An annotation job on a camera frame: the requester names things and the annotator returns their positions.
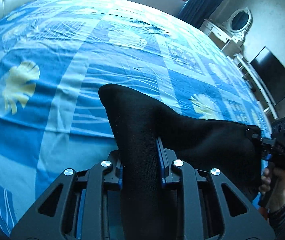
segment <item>silver bolt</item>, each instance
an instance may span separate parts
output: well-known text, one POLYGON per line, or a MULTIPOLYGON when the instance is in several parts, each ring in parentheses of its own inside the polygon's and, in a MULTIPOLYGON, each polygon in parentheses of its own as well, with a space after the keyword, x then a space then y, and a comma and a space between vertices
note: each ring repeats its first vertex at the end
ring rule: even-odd
POLYGON ((184 165, 184 162, 182 160, 175 160, 174 165, 177 167, 181 167, 184 165))
POLYGON ((74 173, 73 169, 66 169, 64 172, 63 172, 66 176, 70 176, 74 173))
POLYGON ((111 165, 110 161, 102 161, 101 162, 102 167, 109 167, 111 165))
POLYGON ((211 174, 215 175, 215 176, 218 176, 220 174, 220 169, 211 169, 211 174))

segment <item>drawer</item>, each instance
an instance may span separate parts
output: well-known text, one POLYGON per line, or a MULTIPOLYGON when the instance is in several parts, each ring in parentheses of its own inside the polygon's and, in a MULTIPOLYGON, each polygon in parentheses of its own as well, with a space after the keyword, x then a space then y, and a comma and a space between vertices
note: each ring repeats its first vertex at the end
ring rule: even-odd
POLYGON ((233 36, 233 41, 239 46, 241 47, 243 45, 243 43, 241 42, 240 39, 236 38, 235 36, 233 36))
POLYGON ((213 34, 215 34, 215 36, 217 36, 218 39, 220 39, 224 43, 226 43, 230 39, 226 33, 217 28, 212 28, 211 31, 213 32, 213 34))
POLYGON ((204 21, 204 25, 210 30, 214 27, 211 23, 206 22, 206 21, 204 21))
POLYGON ((200 31, 202 31, 204 34, 208 35, 210 33, 210 29, 208 29, 205 25, 205 23, 202 24, 202 26, 199 28, 200 31))

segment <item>flat screen tv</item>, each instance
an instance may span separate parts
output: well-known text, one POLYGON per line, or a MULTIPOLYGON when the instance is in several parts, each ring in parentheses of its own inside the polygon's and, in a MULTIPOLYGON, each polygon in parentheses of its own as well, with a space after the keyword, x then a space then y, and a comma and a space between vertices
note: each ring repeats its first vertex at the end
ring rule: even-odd
POLYGON ((270 94, 275 104, 285 97, 285 67, 264 47, 252 60, 251 65, 263 81, 263 86, 270 94))

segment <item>black metal bracket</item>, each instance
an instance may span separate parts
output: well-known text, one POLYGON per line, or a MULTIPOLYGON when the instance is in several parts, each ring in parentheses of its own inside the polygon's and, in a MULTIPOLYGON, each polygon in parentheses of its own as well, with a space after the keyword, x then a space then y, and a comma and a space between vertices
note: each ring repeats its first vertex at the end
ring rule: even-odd
POLYGON ((108 240, 106 193, 122 189, 122 170, 118 151, 90 170, 66 169, 18 221, 10 239, 76 240, 77 225, 81 223, 81 239, 108 240))
MULTIPOLYGON (((194 169, 156 140, 164 190, 177 191, 177 240, 274 240, 273 229, 218 169, 194 169)), ((119 152, 66 169, 16 224, 11 240, 109 240, 107 191, 122 189, 119 152)))
POLYGON ((274 240, 267 221, 219 170, 194 169, 156 141, 164 189, 177 190, 177 240, 274 240))
POLYGON ((285 170, 285 145, 279 142, 276 138, 261 138, 251 129, 246 131, 246 136, 252 141, 257 151, 260 153, 260 157, 269 162, 268 168, 271 173, 270 191, 266 192, 265 195, 261 195, 258 201, 259 206, 268 209, 271 196, 278 184, 278 178, 272 176, 273 170, 275 167, 285 170))

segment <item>blue bedsheet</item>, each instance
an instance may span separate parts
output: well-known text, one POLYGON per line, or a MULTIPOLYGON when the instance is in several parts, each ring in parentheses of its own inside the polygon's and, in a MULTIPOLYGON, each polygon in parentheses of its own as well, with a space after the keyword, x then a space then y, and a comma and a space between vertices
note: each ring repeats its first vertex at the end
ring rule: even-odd
POLYGON ((38 0, 0 20, 0 227, 17 220, 65 169, 117 149, 98 89, 131 87, 179 114, 268 127, 212 41, 125 0, 38 0))

